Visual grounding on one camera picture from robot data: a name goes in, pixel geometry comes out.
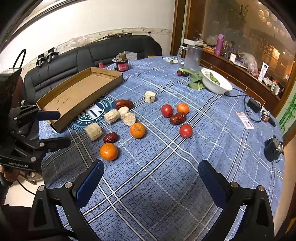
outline pitcher handle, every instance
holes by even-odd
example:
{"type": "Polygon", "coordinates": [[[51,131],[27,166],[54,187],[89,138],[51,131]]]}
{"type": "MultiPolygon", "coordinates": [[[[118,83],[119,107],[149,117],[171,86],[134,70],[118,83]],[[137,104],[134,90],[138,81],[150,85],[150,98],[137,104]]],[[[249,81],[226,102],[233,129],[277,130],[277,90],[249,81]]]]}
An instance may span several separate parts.
{"type": "Polygon", "coordinates": [[[181,53],[182,53],[182,50],[185,49],[187,50],[188,48],[186,46],[181,46],[178,50],[178,53],[177,53],[177,59],[178,59],[178,63],[181,65],[181,66],[184,66],[184,61],[182,61],[181,59],[181,53]]]}

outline circular logo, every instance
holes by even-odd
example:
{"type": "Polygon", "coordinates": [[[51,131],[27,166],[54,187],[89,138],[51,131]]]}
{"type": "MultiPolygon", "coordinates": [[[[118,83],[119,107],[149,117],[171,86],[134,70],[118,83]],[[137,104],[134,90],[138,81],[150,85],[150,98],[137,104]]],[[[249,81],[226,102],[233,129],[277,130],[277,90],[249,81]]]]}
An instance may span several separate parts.
{"type": "Polygon", "coordinates": [[[114,102],[110,97],[103,96],[71,121],[69,127],[76,131],[83,131],[86,126],[101,122],[104,120],[104,115],[115,107],[114,102]]]}

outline red label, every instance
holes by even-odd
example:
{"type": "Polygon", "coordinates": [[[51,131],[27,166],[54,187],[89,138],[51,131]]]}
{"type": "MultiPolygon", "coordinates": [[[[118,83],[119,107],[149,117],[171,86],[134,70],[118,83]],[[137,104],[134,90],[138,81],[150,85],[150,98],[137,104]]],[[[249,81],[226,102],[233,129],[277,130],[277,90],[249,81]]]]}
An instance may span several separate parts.
{"type": "Polygon", "coordinates": [[[125,63],[125,64],[118,64],[118,70],[119,70],[119,71],[125,71],[125,70],[128,70],[128,63],[125,63]]]}

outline sofa backrest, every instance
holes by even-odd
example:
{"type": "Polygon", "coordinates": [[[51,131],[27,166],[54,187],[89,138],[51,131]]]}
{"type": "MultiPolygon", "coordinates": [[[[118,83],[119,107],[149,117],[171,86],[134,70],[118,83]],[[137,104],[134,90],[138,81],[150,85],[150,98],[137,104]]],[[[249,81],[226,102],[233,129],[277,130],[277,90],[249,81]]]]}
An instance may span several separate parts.
{"type": "Polygon", "coordinates": [[[137,53],[137,59],[162,55],[160,45],[146,35],[114,37],[69,50],[53,57],[50,64],[46,61],[41,68],[26,74],[24,89],[28,104],[35,104],[58,84],[86,68],[98,66],[100,62],[113,63],[112,59],[124,50],[137,53]]]}

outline human hand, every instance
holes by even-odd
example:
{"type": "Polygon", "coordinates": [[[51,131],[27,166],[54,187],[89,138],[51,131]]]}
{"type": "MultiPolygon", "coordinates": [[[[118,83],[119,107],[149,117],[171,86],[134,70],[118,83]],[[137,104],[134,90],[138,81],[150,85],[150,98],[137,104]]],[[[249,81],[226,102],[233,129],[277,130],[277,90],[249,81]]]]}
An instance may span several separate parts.
{"type": "Polygon", "coordinates": [[[7,168],[0,165],[0,172],[4,174],[4,178],[9,182],[14,182],[20,175],[20,170],[7,168]]]}

